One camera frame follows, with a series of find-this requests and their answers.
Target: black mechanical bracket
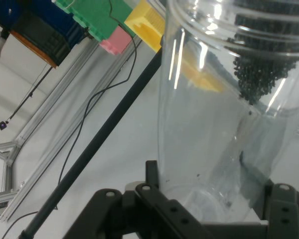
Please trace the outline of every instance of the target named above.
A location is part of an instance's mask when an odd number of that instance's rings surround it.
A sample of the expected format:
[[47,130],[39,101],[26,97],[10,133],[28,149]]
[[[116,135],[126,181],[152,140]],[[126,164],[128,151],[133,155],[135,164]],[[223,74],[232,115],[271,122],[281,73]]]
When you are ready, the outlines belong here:
[[299,239],[299,192],[287,184],[265,187],[254,207],[268,225],[201,224],[177,200],[158,189],[157,162],[146,163],[146,183],[123,195],[114,189],[94,194],[65,239]]

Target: pink lego brick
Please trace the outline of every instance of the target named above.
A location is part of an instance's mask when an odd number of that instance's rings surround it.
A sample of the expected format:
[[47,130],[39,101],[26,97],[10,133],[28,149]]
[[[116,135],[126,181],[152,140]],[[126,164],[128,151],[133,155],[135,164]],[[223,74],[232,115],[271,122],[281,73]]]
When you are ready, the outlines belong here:
[[109,53],[118,55],[124,51],[131,41],[128,35],[121,27],[117,27],[109,39],[103,40],[100,45]]

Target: clear plastic tube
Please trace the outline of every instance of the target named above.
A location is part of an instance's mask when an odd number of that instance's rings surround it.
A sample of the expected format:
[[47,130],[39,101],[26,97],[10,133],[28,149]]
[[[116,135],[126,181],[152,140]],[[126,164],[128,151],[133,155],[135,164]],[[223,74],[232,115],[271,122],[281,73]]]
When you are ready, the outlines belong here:
[[299,126],[299,1],[170,0],[163,49],[160,188],[241,221]]

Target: green plastic block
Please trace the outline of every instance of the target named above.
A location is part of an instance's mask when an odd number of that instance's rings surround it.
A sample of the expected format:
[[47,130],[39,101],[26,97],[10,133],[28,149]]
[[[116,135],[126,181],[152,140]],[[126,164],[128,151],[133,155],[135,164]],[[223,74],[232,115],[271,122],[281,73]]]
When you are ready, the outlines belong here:
[[[111,0],[111,3],[112,17],[135,36],[124,24],[132,9],[123,0]],[[108,39],[118,26],[118,23],[110,18],[109,0],[57,0],[55,4],[66,13],[72,13],[74,20],[82,27],[88,27],[89,33],[98,41]]]

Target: black rod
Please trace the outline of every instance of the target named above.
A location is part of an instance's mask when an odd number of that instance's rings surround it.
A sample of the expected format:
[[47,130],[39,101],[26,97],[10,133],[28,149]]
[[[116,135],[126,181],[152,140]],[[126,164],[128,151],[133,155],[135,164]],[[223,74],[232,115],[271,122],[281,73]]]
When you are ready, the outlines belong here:
[[13,116],[15,116],[15,114],[20,110],[20,108],[24,105],[24,103],[33,95],[33,92],[36,90],[36,88],[38,88],[38,86],[42,83],[42,81],[45,79],[45,77],[50,73],[50,71],[52,70],[52,66],[50,67],[50,69],[44,74],[44,76],[41,78],[41,80],[34,86],[34,88],[32,89],[32,91],[27,95],[27,97],[24,99],[24,101],[22,101],[22,103],[18,106],[18,108],[15,109],[15,111],[13,112],[13,114],[9,117],[8,121],[10,119],[13,118]]
[[54,210],[55,206],[60,202],[65,193],[69,190],[83,169],[87,166],[95,153],[102,146],[104,141],[120,122],[124,114],[128,111],[130,106],[145,88],[147,83],[156,73],[161,65],[162,50],[160,50],[147,65],[138,79],[135,81],[130,90],[126,93],[124,98],[82,152],[80,157],[76,160],[68,173],[64,176],[60,184],[55,188],[50,197],[46,200],[40,211],[35,215],[27,228],[22,231],[19,239],[32,239],[36,232],[40,229],[47,217]]

